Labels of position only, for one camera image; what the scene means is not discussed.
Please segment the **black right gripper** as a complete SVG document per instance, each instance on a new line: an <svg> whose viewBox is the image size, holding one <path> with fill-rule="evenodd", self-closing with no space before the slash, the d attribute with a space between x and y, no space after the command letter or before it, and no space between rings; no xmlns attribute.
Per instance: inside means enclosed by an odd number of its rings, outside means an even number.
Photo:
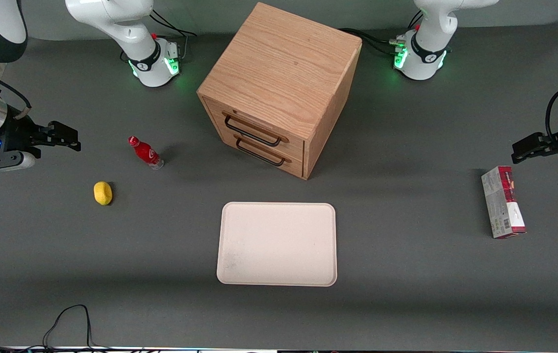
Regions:
<svg viewBox="0 0 558 353"><path fill-rule="evenodd" d="M81 151L78 131L58 121L39 127L30 118L8 118L0 128L0 160L9 159L13 152L27 152L35 159L41 158L41 150L35 147L32 135L38 132L38 145L68 147Z"/></svg>

